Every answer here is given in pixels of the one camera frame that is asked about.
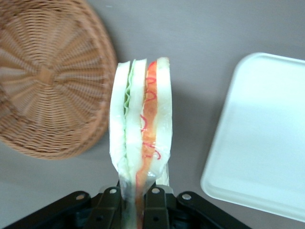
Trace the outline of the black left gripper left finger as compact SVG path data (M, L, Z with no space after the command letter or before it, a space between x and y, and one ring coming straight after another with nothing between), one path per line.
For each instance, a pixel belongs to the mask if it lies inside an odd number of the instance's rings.
M118 186L99 194L97 205L87 220L88 229L120 229L122 227L122 196Z

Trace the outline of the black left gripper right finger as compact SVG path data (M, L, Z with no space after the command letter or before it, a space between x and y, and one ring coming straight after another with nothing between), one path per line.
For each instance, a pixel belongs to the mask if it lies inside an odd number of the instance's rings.
M143 212L143 229L169 229L166 193L161 187L151 187L146 195Z

